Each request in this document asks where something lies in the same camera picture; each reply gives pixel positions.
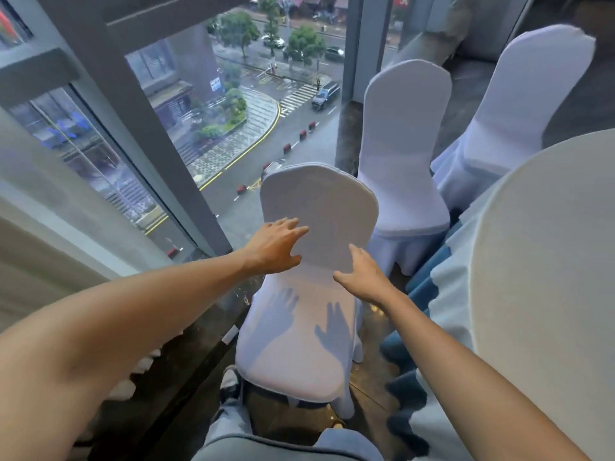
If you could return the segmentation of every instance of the red sign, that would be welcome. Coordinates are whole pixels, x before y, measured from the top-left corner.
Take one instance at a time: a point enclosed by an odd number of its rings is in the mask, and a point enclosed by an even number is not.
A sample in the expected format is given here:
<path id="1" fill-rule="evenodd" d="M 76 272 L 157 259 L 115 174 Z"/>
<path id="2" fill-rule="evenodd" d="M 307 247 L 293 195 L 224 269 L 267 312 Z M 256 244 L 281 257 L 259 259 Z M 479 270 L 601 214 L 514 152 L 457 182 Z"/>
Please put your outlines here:
<path id="1" fill-rule="evenodd" d="M 393 5 L 407 8 L 410 5 L 410 0 L 393 0 Z"/>

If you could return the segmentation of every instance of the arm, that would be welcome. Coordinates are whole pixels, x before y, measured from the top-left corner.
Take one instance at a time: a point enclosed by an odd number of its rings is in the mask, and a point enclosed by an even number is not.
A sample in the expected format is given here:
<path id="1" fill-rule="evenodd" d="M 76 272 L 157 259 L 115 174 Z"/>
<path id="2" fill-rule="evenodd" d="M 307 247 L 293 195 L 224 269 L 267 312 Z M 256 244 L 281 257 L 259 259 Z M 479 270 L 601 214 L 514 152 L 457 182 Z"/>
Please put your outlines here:
<path id="1" fill-rule="evenodd" d="M 386 312 L 476 461 L 589 461 L 527 397 L 390 284 L 363 249 L 334 279 Z"/>
<path id="2" fill-rule="evenodd" d="M 288 270 L 307 231 L 265 224 L 228 255 L 147 271 L 48 305 L 0 335 L 3 459 L 64 460 L 111 389 L 135 363 L 190 325 L 234 285 Z"/>

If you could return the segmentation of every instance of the black and white shoe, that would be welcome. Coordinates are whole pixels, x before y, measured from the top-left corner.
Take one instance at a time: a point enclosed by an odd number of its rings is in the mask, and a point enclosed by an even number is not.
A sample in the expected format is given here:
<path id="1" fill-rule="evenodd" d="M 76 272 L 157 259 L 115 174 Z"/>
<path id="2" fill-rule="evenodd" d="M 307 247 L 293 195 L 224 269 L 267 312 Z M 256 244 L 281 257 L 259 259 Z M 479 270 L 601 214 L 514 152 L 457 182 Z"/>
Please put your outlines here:
<path id="1" fill-rule="evenodd" d="M 243 378 L 235 366 L 228 366 L 220 384 L 220 404 L 235 400 L 243 404 Z"/>

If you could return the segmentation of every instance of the round table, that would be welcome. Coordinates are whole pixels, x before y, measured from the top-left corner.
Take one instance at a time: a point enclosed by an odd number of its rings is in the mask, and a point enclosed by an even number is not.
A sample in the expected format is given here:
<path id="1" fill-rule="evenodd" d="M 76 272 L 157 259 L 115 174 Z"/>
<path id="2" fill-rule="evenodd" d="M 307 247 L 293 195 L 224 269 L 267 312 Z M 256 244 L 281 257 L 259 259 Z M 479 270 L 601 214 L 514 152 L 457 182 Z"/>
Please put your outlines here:
<path id="1" fill-rule="evenodd" d="M 615 452 L 614 142 L 608 130 L 556 144 L 476 200 L 430 271 L 426 310 L 593 461 Z M 402 371 L 398 418 L 429 446 L 422 454 L 471 460 L 420 371 Z M 425 398 L 409 411 L 411 381 Z"/>

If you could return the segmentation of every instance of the chair seat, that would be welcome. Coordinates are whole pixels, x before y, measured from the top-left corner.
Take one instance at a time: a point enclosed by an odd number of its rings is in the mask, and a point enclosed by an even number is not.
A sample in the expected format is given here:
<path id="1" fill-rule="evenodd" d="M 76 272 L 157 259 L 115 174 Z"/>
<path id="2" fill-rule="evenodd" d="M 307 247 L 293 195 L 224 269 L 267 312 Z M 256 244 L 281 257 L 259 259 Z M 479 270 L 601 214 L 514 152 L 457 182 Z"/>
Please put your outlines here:
<path id="1" fill-rule="evenodd" d="M 348 389 L 355 298 L 311 265 L 267 275 L 237 341 L 239 373 L 266 390 L 328 403 Z"/>
<path id="2" fill-rule="evenodd" d="M 541 150 L 541 142 L 522 136 L 510 136 L 493 125 L 472 121 L 464 133 L 463 161 L 471 168 L 504 176 L 515 170 L 536 152 Z"/>
<path id="3" fill-rule="evenodd" d="M 392 166 L 387 171 L 395 173 Z M 396 180 L 393 174 L 390 178 L 391 181 Z M 403 179 L 397 179 L 408 182 L 404 189 L 382 185 L 382 178 L 372 179 L 362 173 L 359 173 L 358 179 L 374 192 L 378 200 L 379 213 L 374 234 L 391 238 L 429 235 L 448 229 L 450 217 L 447 206 L 429 174 L 406 173 Z M 401 192 L 407 193 L 407 197 L 401 197 Z"/>

